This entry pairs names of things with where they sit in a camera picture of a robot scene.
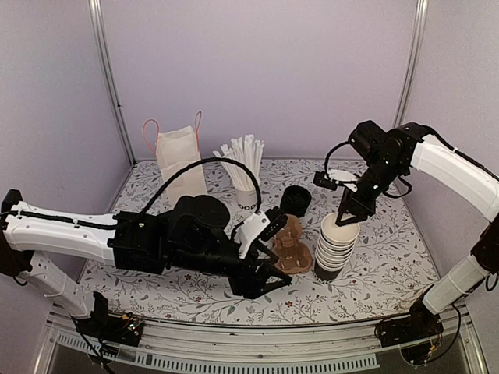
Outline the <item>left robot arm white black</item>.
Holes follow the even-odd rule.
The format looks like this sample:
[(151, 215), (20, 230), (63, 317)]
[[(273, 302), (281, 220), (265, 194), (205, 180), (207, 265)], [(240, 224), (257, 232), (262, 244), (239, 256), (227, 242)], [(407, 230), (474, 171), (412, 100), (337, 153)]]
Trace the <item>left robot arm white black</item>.
[(84, 291), (48, 260), (67, 253), (120, 270), (160, 274), (171, 267), (226, 277), (233, 294), (255, 299), (291, 283), (276, 266), (267, 241), (287, 222), (278, 208), (257, 210), (225, 229), (225, 204), (207, 195), (183, 196), (172, 210), (87, 217), (40, 209), (11, 190), (2, 203), (1, 272), (18, 277), (52, 298), (99, 338), (116, 330), (107, 299)]

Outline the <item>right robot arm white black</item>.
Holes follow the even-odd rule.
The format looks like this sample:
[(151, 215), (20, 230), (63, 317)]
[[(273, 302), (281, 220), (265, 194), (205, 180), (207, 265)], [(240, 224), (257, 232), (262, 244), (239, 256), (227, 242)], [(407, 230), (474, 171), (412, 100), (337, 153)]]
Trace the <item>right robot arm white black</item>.
[(415, 122), (387, 132), (375, 122), (361, 122), (349, 135), (348, 143), (364, 159), (367, 169), (356, 182), (345, 184), (338, 226), (372, 217), (377, 197), (412, 169), (457, 193), (489, 223), (470, 254), (413, 304), (412, 316), (404, 321), (402, 329), (409, 339), (418, 340), (432, 329), (432, 315), (498, 272), (498, 177), (452, 147), (431, 127)]

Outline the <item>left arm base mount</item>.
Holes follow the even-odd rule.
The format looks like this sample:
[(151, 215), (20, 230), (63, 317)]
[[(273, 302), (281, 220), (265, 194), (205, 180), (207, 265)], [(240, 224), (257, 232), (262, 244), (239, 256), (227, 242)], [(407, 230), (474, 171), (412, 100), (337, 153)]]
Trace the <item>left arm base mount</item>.
[(113, 316), (108, 312), (108, 300), (94, 291), (94, 307), (90, 316), (76, 320), (76, 328), (83, 335), (96, 337), (100, 342), (112, 342), (138, 347), (143, 334), (143, 319), (132, 312)]

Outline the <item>stack of paper cups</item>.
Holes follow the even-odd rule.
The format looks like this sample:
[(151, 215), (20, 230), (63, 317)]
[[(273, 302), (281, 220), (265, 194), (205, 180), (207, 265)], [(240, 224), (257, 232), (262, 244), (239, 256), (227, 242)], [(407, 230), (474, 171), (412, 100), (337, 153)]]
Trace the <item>stack of paper cups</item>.
[(359, 237), (359, 223), (338, 226), (338, 213), (329, 213), (320, 223), (315, 247), (314, 273), (321, 281), (332, 281), (348, 264)]

